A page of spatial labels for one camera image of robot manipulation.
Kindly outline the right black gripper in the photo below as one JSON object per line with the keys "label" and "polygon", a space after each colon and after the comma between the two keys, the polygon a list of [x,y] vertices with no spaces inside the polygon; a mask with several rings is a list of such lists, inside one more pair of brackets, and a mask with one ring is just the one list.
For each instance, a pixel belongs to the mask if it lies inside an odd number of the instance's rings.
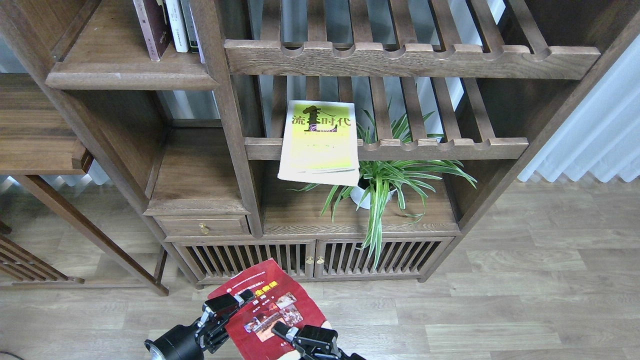
{"label": "right black gripper", "polygon": [[271,331],[282,340],[292,343],[301,354],[300,360],[365,360],[358,353],[347,355],[338,348],[338,332],[333,329],[306,325],[299,330],[296,326],[277,321]]}

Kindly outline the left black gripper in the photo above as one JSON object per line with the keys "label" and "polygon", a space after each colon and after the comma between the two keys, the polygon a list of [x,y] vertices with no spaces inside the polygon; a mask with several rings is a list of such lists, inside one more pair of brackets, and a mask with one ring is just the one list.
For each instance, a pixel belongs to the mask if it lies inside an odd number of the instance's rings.
{"label": "left black gripper", "polygon": [[203,360],[204,352],[215,353],[228,339],[226,325],[235,312],[253,301],[254,292],[226,292],[206,300],[203,314],[191,325],[176,325],[155,341],[147,339],[144,346],[152,360]]}

